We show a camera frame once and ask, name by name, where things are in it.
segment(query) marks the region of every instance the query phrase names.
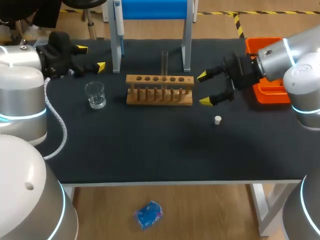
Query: black tabletop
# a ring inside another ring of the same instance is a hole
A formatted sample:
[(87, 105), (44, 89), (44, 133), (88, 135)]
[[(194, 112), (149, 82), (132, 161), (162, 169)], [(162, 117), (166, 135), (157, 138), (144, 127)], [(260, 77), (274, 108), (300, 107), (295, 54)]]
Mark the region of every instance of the black tabletop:
[[(159, 75), (161, 52), (168, 50), (169, 75), (195, 78), (223, 56), (245, 52), (242, 39), (194, 39), (191, 72), (183, 73), (180, 40), (127, 40), (121, 73), (113, 74), (109, 41), (77, 41), (89, 54), (79, 64), (107, 61), (107, 71), (75, 79), (66, 76), (48, 85), (48, 96), (64, 119), (68, 140), (48, 160), (64, 184), (162, 181), (297, 180), (320, 166), (320, 132), (304, 129), (290, 105), (261, 105), (251, 90), (233, 102), (209, 107), (199, 99), (224, 89), (224, 76), (193, 89), (193, 106), (126, 105), (126, 74)], [(107, 105), (91, 110), (85, 85), (101, 81)], [(214, 117), (221, 116), (220, 125)], [(48, 112), (48, 135), (37, 147), (53, 152), (62, 131)]]

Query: glass test tube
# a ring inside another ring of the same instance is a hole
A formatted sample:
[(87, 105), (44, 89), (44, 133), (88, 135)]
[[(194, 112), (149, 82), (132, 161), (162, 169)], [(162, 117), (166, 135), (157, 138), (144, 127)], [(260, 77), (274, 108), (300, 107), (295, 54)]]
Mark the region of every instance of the glass test tube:
[(161, 76), (162, 81), (167, 80), (168, 75), (168, 51), (162, 51), (161, 55)]

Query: test tube rack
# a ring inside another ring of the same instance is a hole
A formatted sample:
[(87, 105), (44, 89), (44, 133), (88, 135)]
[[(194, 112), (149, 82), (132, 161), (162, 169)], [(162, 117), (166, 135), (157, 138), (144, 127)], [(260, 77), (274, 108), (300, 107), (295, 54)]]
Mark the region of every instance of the test tube rack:
[(191, 90), (195, 84), (193, 76), (128, 74), (125, 82), (130, 85), (126, 98), (128, 105), (191, 106), (193, 104)]

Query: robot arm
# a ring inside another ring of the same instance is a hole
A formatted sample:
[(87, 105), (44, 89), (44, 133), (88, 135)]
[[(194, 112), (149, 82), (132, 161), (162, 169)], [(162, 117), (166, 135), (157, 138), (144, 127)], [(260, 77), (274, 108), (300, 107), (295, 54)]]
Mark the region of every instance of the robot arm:
[(234, 91), (242, 90), (266, 78), (272, 82), (283, 78), (299, 122), (311, 130), (320, 130), (320, 25), (284, 38), (252, 54), (235, 54), (223, 59), (223, 64), (207, 69), (198, 77), (200, 82), (225, 73), (227, 88), (218, 95), (206, 97), (204, 105), (234, 100)]

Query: wooden floor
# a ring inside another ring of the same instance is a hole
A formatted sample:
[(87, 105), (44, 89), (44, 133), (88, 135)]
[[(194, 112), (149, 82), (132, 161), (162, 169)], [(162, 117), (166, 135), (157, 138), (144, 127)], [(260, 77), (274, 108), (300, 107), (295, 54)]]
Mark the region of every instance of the wooden floor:
[[(199, 0), (199, 12), (211, 11), (320, 11), (318, 0)], [(109, 26), (94, 16), (99, 37), (109, 37)], [(241, 15), (245, 37), (284, 37), (320, 24), (320, 15)], [(125, 21), (127, 39), (180, 39), (180, 20)], [(87, 24), (78, 13), (61, 13), (57, 30), (74, 39), (89, 37)], [(0, 37), (8, 37), (0, 29)], [(25, 38), (43, 32), (31, 29)], [(193, 38), (237, 38), (232, 17), (199, 15)], [(141, 231), (132, 218), (150, 200), (163, 208), (163, 218)], [(79, 240), (259, 240), (256, 214), (245, 185), (132, 186), (78, 188), (75, 207)], [(283, 240), (279, 229), (270, 240)]]

